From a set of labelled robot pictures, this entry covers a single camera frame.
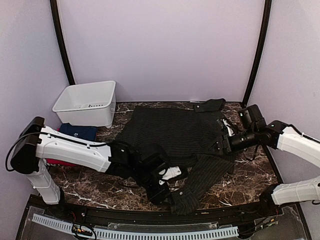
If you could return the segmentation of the black clothes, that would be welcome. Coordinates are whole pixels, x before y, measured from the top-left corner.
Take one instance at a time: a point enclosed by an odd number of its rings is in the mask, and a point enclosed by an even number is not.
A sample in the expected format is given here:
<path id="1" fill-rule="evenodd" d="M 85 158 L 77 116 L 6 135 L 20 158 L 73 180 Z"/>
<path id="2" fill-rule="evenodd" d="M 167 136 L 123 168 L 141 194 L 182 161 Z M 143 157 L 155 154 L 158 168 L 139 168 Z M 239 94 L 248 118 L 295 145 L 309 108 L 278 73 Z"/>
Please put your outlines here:
<path id="1" fill-rule="evenodd" d="M 172 166 L 190 168 L 183 187 L 172 192 L 171 212 L 186 215 L 200 208 L 203 195 L 234 167 L 234 155 L 213 152 L 216 139 L 225 131 L 219 120 L 225 116 L 225 99 L 194 104 L 193 110 L 137 106 L 116 140 L 134 147 L 160 145 Z"/>

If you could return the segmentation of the navy blue t-shirt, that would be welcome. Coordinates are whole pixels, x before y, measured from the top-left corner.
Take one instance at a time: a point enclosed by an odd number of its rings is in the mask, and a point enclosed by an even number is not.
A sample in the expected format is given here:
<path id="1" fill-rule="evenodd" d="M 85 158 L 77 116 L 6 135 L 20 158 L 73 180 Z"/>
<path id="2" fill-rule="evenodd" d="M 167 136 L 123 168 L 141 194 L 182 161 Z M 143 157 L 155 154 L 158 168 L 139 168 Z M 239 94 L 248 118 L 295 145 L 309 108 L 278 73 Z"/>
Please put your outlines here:
<path id="1" fill-rule="evenodd" d="M 98 128 L 95 126 L 80 126 L 63 123 L 58 131 L 75 138 L 94 142 L 97 138 Z"/>

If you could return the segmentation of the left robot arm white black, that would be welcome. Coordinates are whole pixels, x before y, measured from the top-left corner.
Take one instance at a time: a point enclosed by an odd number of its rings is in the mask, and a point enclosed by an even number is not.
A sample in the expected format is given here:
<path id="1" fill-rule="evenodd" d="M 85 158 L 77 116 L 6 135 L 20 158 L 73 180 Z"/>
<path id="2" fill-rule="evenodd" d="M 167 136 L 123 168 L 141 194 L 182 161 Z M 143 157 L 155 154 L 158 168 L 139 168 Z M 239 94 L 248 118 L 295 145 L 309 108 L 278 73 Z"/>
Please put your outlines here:
<path id="1" fill-rule="evenodd" d="M 171 166 L 159 145 L 138 148 L 121 141 L 93 142 L 58 132 L 35 117 L 9 149 L 5 168 L 26 175 L 34 189 L 60 218 L 67 218 L 70 206 L 52 179 L 45 161 L 59 160 L 84 166 L 100 173 L 132 178 L 146 190 L 148 200 L 160 205 L 171 197 L 167 182 L 182 172 Z"/>

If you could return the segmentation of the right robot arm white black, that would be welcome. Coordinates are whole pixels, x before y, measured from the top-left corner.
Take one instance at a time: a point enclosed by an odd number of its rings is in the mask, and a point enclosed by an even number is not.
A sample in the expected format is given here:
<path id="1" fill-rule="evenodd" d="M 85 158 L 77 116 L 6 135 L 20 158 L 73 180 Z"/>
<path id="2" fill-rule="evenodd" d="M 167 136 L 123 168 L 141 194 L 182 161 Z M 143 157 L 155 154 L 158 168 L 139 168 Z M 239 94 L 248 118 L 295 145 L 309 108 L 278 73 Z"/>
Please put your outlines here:
<path id="1" fill-rule="evenodd" d="M 226 118 L 218 119 L 223 134 L 216 138 L 213 152 L 228 155 L 252 146 L 268 146 L 291 153 L 320 166 L 320 142 L 299 131 L 294 125 L 279 120 L 267 124 L 259 107 L 254 104 L 238 112 L 244 131 L 236 128 Z M 320 203 L 320 178 L 314 177 L 294 183 L 278 183 L 267 187 L 259 196 L 255 213 L 266 217 L 275 206 L 296 202 Z"/>

